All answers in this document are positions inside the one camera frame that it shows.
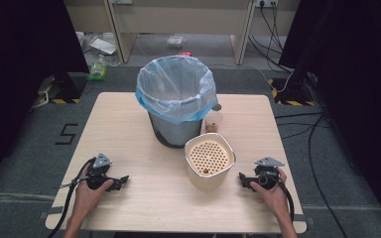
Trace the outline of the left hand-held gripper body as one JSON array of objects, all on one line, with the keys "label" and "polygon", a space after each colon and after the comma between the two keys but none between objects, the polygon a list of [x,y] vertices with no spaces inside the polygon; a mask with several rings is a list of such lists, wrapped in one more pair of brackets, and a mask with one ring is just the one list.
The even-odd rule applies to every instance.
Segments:
[{"label": "left hand-held gripper body", "polygon": [[86,182],[90,189],[100,188],[109,177],[106,175],[112,161],[104,154],[100,153],[89,160],[90,165],[86,171]]}]

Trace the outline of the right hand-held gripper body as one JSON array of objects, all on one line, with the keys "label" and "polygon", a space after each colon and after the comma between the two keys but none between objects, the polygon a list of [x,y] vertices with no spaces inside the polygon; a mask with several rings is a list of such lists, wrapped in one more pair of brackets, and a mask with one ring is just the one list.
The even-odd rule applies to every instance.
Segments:
[{"label": "right hand-held gripper body", "polygon": [[273,188],[279,180],[278,167],[284,164],[271,157],[259,159],[254,164],[256,165],[254,181],[267,190]]}]

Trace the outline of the person's right hand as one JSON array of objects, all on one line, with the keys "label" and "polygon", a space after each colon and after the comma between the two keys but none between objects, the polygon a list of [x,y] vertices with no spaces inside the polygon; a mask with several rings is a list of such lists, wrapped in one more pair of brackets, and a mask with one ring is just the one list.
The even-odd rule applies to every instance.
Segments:
[{"label": "person's right hand", "polygon": [[265,189],[254,181],[250,185],[261,194],[258,202],[266,203],[278,221],[291,221],[287,197],[278,184],[271,189]]}]

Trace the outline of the person's left hand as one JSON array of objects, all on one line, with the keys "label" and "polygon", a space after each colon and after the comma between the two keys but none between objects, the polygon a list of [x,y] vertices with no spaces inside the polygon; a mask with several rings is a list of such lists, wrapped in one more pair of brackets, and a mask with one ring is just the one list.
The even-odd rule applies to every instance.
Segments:
[{"label": "person's left hand", "polygon": [[87,181],[82,180],[75,190],[75,201],[72,210],[72,216],[76,218],[85,218],[97,205],[100,196],[113,184],[109,179],[98,189],[88,187]]}]

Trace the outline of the white container with perforated insert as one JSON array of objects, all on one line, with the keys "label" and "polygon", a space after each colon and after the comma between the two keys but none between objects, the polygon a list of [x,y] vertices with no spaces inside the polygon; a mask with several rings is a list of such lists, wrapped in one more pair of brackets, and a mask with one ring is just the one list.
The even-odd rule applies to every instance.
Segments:
[{"label": "white container with perforated insert", "polygon": [[202,190],[220,187],[234,166],[236,157],[226,139],[218,133],[199,135],[185,144],[190,182]]}]

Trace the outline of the clear cup with brown bit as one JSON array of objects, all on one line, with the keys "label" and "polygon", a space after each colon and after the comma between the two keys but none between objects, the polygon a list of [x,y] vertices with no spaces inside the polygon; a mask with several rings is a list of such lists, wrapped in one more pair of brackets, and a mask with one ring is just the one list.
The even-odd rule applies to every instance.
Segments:
[{"label": "clear cup with brown bit", "polygon": [[219,128],[219,123],[222,121],[221,114],[222,106],[217,103],[204,117],[204,127],[206,133],[216,133]]}]

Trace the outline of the grey trash bin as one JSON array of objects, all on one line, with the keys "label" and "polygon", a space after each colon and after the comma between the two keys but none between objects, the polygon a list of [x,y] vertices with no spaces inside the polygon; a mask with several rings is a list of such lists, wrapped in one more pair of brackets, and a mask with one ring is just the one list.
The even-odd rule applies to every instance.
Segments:
[{"label": "grey trash bin", "polygon": [[180,149],[201,131],[202,121],[188,121],[179,125],[149,113],[150,122],[158,141],[169,148]]}]

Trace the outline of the black stand base striped tape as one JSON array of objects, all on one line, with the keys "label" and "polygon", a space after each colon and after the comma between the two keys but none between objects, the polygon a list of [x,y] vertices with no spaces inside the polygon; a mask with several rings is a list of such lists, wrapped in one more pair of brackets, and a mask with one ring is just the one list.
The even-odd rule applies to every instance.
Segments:
[{"label": "black stand base striped tape", "polygon": [[78,103],[85,85],[84,73],[67,72],[57,76],[51,75],[42,83],[31,109],[35,110],[50,103]]},{"label": "black stand base striped tape", "polygon": [[314,100],[303,84],[291,85],[290,78],[272,77],[267,80],[277,104],[291,106],[314,106]]}]

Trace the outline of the green packet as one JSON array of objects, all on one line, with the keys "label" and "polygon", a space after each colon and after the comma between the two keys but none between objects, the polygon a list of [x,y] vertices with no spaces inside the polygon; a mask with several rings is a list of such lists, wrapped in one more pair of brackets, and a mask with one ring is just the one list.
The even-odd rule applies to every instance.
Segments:
[{"label": "green packet", "polygon": [[86,77],[88,81],[103,81],[107,74],[107,64],[103,56],[94,62],[89,71],[89,75]]}]

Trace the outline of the clear blue-edged bin bag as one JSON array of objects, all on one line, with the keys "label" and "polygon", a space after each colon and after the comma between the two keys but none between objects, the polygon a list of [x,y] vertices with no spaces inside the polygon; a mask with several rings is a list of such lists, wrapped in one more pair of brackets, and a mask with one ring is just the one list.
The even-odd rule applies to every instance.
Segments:
[{"label": "clear blue-edged bin bag", "polygon": [[174,124],[201,120],[218,103],[212,71],[199,59],[153,59],[137,76],[135,96],[148,112]]}]

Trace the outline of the black curtain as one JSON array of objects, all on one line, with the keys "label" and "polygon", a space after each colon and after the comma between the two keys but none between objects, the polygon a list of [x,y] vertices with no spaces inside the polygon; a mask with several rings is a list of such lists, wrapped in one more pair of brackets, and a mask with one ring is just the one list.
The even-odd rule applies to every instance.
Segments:
[{"label": "black curtain", "polygon": [[381,0],[300,0],[281,64],[319,93],[381,204]]},{"label": "black curtain", "polygon": [[64,0],[0,0],[0,163],[42,81],[87,71]]}]

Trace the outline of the white paper and plastic litter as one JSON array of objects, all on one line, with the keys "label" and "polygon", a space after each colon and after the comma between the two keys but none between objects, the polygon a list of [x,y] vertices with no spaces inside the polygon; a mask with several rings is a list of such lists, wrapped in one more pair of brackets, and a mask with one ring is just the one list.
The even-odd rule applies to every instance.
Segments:
[{"label": "white paper and plastic litter", "polygon": [[76,32],[76,36],[88,64],[98,61],[109,66],[120,64],[112,33]]}]

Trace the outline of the clear plastic box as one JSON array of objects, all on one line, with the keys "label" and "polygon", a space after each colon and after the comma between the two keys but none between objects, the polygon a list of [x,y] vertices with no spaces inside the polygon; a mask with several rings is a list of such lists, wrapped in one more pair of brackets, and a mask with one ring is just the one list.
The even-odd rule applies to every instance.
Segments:
[{"label": "clear plastic box", "polygon": [[171,48],[180,48],[185,41],[181,36],[170,36],[167,40],[167,45]]}]

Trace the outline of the white power strip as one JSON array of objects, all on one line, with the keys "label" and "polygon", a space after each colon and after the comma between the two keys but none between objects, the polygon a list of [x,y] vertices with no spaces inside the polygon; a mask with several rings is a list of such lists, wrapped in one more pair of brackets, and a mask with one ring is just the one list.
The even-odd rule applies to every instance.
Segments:
[{"label": "white power strip", "polygon": [[256,8],[274,8],[277,7],[279,0],[255,0]]}]

